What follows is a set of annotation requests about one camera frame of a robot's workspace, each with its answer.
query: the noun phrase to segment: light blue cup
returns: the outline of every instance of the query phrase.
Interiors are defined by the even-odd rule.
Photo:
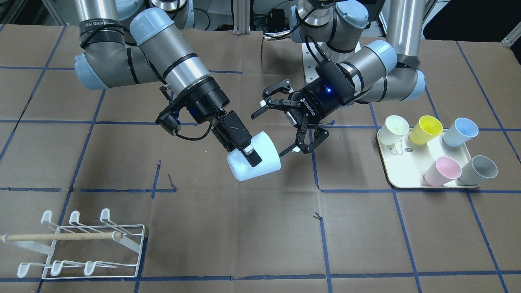
[[[472,120],[458,118],[443,135],[443,142],[450,147],[458,147],[478,135],[479,129]]]

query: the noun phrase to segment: gray floor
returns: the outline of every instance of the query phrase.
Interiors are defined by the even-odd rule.
[[[248,117],[265,87],[303,81],[298,44],[265,42],[261,62],[260,33],[183,35],[251,133],[266,131],[279,151],[293,141],[280,113]],[[148,229],[137,278],[41,282],[35,269],[17,279],[20,262],[44,259],[0,245],[1,292],[521,290],[521,67],[497,43],[423,41],[421,98],[336,111],[313,154],[289,154],[281,171],[244,182],[214,137],[186,142],[152,123],[166,106],[158,83],[83,88],[72,70],[77,27],[6,25],[0,46],[0,234],[44,232],[45,210],[55,222],[79,210],[94,224],[105,207],[114,221]],[[446,127],[474,120],[481,132],[469,151],[492,158],[498,177],[477,189],[394,188],[375,141],[392,114],[410,124],[433,115]],[[78,245],[57,257],[95,249]]]

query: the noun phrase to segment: wooden dowel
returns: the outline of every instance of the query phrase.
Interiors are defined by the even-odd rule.
[[[46,241],[46,240],[99,240],[112,239],[112,232],[104,233],[57,233],[57,234],[20,234],[7,235],[7,241]],[[122,232],[116,232],[114,238],[123,238]]]

